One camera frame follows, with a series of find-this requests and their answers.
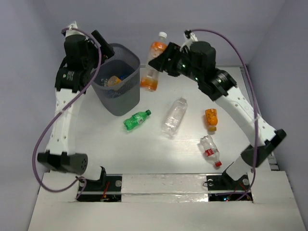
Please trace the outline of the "blue cap water bottle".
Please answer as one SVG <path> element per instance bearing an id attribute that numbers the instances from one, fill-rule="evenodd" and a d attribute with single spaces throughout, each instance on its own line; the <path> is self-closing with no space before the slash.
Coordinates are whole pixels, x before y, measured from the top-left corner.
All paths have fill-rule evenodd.
<path id="1" fill-rule="evenodd" d="M 129 77 L 129 74 L 124 74 L 124 75 L 121 75 L 121 76 L 119 77 L 119 79 L 120 79 L 121 81 L 123 81 L 123 80 L 126 79 L 127 77 Z"/>

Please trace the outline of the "tall orange juice bottle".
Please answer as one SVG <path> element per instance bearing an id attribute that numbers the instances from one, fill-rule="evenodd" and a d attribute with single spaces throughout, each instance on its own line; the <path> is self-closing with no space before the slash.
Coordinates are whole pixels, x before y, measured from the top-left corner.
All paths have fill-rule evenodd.
<path id="1" fill-rule="evenodd" d="M 148 91 L 156 91 L 159 72 L 149 65 L 149 62 L 157 58 L 167 47 L 167 33 L 159 32 L 158 38 L 151 44 L 145 71 L 141 77 L 140 87 Z"/>

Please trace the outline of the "orange bottle dark label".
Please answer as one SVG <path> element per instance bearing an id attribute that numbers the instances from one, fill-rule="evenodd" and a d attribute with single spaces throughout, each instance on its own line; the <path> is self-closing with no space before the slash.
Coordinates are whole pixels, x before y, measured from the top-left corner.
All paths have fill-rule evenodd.
<path id="1" fill-rule="evenodd" d="M 117 76 L 112 76 L 112 77 L 110 77 L 110 78 L 108 79 L 108 81 L 107 81 L 107 86 L 108 86 L 108 87 L 111 87 L 111 86 L 117 85 L 117 84 L 119 84 L 121 81 L 122 81 L 122 80 L 121 80 L 119 77 L 117 77 Z"/>

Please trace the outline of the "large clear water bottle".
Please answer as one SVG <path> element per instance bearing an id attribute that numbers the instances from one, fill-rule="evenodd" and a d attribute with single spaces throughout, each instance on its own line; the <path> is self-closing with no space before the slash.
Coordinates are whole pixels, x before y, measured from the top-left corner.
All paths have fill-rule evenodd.
<path id="1" fill-rule="evenodd" d="M 177 133 L 187 111 L 187 107 L 187 100 L 182 97 L 174 101 L 162 123 L 162 131 L 165 134 L 173 137 Z"/>

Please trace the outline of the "green soda bottle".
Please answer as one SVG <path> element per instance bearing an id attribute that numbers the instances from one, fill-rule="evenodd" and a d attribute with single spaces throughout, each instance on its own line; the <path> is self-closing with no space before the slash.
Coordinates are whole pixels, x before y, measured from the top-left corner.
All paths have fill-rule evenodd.
<path id="1" fill-rule="evenodd" d="M 123 124 L 127 131 L 131 131 L 137 126 L 141 125 L 150 115 L 150 110 L 146 110 L 144 112 L 137 112 L 132 115 L 130 118 L 126 119 Z"/>

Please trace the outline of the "crushed orange bottle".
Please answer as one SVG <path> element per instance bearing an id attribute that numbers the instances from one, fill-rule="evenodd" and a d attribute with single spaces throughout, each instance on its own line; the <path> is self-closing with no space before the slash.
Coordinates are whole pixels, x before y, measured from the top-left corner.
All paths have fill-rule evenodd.
<path id="1" fill-rule="evenodd" d="M 218 116 L 216 109 L 207 109 L 205 110 L 205 122 L 208 131 L 215 132 L 217 131 Z"/>

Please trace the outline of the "clear bottle red label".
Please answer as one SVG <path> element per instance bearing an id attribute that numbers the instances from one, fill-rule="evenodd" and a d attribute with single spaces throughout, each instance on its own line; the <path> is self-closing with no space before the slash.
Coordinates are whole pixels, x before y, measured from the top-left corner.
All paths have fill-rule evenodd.
<path id="1" fill-rule="evenodd" d="M 216 168 L 219 168 L 222 163 L 220 161 L 220 153 L 210 135 L 204 136 L 200 139 L 200 144 L 204 149 L 204 154 Z"/>

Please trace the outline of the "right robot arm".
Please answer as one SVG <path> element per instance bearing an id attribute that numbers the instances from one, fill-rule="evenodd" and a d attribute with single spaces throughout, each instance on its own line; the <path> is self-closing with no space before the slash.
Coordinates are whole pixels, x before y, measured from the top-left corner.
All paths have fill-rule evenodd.
<path id="1" fill-rule="evenodd" d="M 225 188 L 234 188 L 243 175 L 259 167 L 286 137 L 283 129 L 275 129 L 263 120 L 228 72 L 216 68 L 216 50 L 208 42 L 193 42 L 188 51 L 171 42 L 148 64 L 169 76 L 184 75 L 196 81 L 199 90 L 224 109 L 248 138 L 250 145 L 222 173 Z"/>

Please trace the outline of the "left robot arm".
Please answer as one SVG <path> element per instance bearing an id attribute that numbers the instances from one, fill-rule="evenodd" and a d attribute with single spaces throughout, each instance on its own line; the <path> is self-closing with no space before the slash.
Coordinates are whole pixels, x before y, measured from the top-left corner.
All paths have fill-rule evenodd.
<path id="1" fill-rule="evenodd" d="M 44 137 L 49 129 L 51 135 L 45 151 L 38 152 L 36 144 L 32 167 L 40 163 L 49 170 L 81 176 L 87 169 L 88 156 L 75 149 L 77 116 L 101 65 L 115 52 L 97 30 L 88 35 L 80 29 L 67 27 L 62 34 L 65 36 L 65 57 L 55 78 L 55 115 L 41 136 Z"/>

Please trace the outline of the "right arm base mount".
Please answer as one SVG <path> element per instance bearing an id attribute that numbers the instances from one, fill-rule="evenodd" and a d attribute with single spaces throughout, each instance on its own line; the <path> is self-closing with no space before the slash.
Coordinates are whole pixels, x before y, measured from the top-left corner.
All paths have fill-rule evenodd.
<path id="1" fill-rule="evenodd" d="M 221 175 L 207 175 L 202 184 L 208 190 L 209 202 L 237 201 L 250 187 L 247 175 L 230 184 L 222 180 Z"/>

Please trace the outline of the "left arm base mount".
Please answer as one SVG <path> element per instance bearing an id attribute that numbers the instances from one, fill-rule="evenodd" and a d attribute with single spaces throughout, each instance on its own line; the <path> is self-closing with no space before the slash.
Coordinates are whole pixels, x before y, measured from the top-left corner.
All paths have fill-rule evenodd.
<path id="1" fill-rule="evenodd" d="M 87 181 L 79 202 L 121 202 L 122 175 L 107 175 L 103 180 Z"/>

